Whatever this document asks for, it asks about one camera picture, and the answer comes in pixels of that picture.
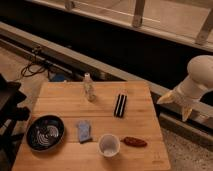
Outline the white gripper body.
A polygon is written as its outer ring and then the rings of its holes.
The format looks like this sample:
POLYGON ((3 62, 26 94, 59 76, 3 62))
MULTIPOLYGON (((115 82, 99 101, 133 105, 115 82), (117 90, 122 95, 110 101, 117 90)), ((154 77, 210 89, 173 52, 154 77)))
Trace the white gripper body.
POLYGON ((191 108, 197 102, 197 99, 185 95, 179 86, 176 86, 172 90, 172 99, 176 104, 182 107, 189 107, 189 108, 191 108))

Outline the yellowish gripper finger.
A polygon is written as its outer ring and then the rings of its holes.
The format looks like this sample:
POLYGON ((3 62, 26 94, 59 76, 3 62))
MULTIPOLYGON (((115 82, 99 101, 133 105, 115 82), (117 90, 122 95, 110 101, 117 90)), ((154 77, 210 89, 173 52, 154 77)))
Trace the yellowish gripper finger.
POLYGON ((173 92, 168 91, 166 94, 164 94, 158 99, 157 103, 164 104, 164 103, 172 103, 173 101, 174 101, 173 92))
POLYGON ((192 112, 191 107, 183 107, 182 108, 182 121, 185 122, 192 112))

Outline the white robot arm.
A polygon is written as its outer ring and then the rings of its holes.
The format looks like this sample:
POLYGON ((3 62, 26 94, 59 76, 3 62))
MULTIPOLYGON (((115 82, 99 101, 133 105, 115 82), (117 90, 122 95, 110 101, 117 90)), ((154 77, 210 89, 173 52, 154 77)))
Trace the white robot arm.
POLYGON ((183 122, 189 118, 195 104, 213 91, 213 56, 198 55, 192 58, 187 64, 187 72, 183 81, 157 101, 158 104, 179 105, 183 122))

